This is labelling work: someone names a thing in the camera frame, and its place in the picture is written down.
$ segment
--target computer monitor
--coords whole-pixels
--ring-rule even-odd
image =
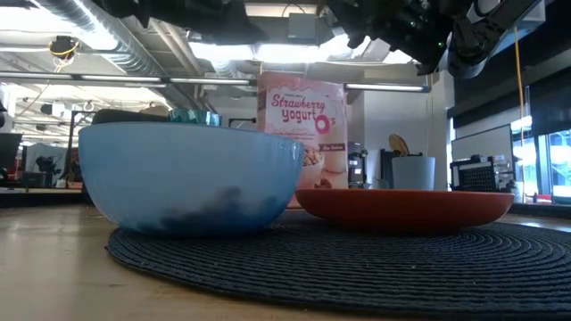
[[[0,133],[0,169],[14,165],[20,142],[21,134]]]

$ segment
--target blue object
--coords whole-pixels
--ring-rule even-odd
[[[197,111],[188,109],[176,109],[170,111],[169,121],[208,126],[222,125],[222,117],[217,113],[211,111]]]
[[[232,128],[109,123],[79,131],[84,183],[121,227],[152,235],[261,231],[286,208],[301,143]]]

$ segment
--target strawberry yogurt o's box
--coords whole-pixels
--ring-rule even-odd
[[[297,188],[347,188],[343,85],[265,72],[258,79],[257,127],[305,146]],[[289,207],[299,207],[295,197]]]

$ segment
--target coffee maker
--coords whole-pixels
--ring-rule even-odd
[[[349,165],[349,188],[368,189],[367,184],[367,150],[360,143],[349,142],[347,164]]]

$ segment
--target orange plate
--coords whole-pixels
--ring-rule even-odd
[[[310,214],[344,226],[388,231],[450,231],[501,218],[510,193],[302,189],[297,200]]]

